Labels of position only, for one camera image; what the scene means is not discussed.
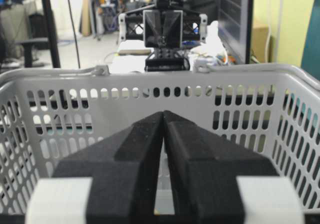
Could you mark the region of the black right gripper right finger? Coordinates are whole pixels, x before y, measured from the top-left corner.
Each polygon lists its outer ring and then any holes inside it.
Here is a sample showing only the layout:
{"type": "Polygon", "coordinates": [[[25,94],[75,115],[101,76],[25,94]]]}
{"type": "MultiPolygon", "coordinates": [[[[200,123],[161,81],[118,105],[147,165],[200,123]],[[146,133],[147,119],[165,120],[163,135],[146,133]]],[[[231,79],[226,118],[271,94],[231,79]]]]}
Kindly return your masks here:
{"type": "Polygon", "coordinates": [[[176,201],[199,224],[303,224],[302,204],[271,160],[166,110],[176,201]]]}

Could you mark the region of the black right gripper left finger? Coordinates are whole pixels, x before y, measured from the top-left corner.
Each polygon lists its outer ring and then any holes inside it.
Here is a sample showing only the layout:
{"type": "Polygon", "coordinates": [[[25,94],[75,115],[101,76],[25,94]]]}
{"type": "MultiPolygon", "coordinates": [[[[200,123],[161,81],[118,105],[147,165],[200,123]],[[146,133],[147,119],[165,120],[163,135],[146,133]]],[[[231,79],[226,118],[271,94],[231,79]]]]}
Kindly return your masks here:
{"type": "Polygon", "coordinates": [[[153,217],[164,136],[156,112],[61,159],[38,181],[27,224],[136,224],[153,217]]]}

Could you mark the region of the black and white opposite gripper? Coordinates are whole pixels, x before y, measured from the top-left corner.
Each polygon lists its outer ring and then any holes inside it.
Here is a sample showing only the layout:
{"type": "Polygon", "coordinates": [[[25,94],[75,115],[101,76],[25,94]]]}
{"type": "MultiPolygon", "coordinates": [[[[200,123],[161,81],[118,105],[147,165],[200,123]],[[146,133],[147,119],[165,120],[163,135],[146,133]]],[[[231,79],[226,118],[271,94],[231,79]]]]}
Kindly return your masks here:
{"type": "Polygon", "coordinates": [[[118,26],[121,42],[139,40],[152,49],[146,72],[188,71],[190,62],[181,53],[184,43],[205,43],[208,16],[181,8],[139,8],[121,13],[118,26]]]}

